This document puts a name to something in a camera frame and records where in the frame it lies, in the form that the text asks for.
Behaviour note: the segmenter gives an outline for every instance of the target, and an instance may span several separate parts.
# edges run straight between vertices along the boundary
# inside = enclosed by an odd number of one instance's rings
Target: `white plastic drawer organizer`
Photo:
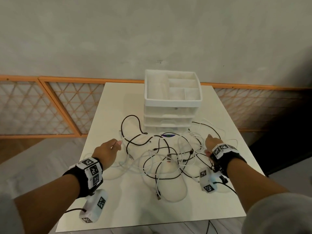
[[[144,84],[145,129],[186,131],[202,102],[197,75],[194,72],[146,70]]]

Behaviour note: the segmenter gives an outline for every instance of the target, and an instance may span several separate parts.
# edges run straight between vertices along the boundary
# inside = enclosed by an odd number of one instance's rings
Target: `lattice panel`
[[[50,82],[50,85],[80,132],[87,134],[96,113],[104,85],[59,82]]]
[[[288,109],[306,100],[303,91],[215,89],[239,129],[265,129]]]
[[[72,133],[36,82],[0,81],[0,135]]]

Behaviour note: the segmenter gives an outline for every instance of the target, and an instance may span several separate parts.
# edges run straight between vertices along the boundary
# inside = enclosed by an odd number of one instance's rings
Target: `gray sleeve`
[[[0,194],[0,227],[1,233],[24,233],[23,223],[18,209],[8,194]]]
[[[243,234],[312,234],[312,198],[281,193],[255,203],[247,213]]]

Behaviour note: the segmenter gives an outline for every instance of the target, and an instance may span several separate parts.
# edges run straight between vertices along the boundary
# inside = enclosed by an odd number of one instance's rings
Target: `wristband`
[[[69,170],[63,174],[74,175],[80,185],[80,192],[77,198],[93,195],[95,190],[103,183],[103,166],[98,158],[89,157],[79,163],[69,167]]]
[[[210,158],[213,160],[213,166],[216,171],[221,171],[226,177],[228,177],[227,166],[233,158],[238,158],[246,162],[235,147],[225,143],[217,144],[213,148],[213,153],[210,155]]]

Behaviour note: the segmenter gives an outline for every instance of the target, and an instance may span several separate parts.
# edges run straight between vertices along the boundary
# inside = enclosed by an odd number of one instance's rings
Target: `white sensor device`
[[[203,191],[207,193],[213,193],[218,188],[216,184],[216,178],[220,177],[222,173],[220,171],[214,173],[209,167],[204,167],[199,170],[199,183]]]
[[[96,222],[101,216],[108,194],[104,189],[98,189],[94,195],[87,196],[87,202],[83,206],[86,210],[80,211],[79,218],[86,223]]]

